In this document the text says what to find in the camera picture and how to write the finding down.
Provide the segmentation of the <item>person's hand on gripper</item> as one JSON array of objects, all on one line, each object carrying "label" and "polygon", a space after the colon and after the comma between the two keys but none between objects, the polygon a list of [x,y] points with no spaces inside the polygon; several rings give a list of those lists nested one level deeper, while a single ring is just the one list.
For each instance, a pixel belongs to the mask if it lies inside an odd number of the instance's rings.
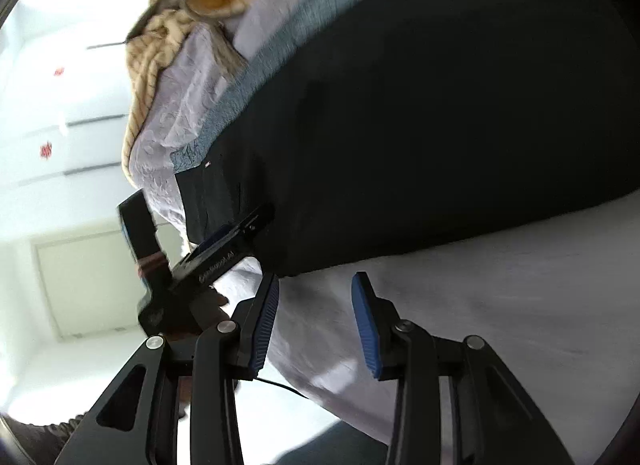
[{"label": "person's hand on gripper", "polygon": [[[173,343],[174,341],[182,341],[183,339],[194,338],[200,336],[209,327],[215,326],[222,321],[229,320],[229,315],[224,312],[224,306],[227,306],[229,299],[218,293],[216,289],[209,291],[194,298],[190,305],[189,311],[195,322],[194,327],[190,327],[183,332],[171,331],[164,334],[164,337]],[[192,398],[192,377],[180,377],[178,388],[178,419],[186,417],[186,408],[191,404]]]}]

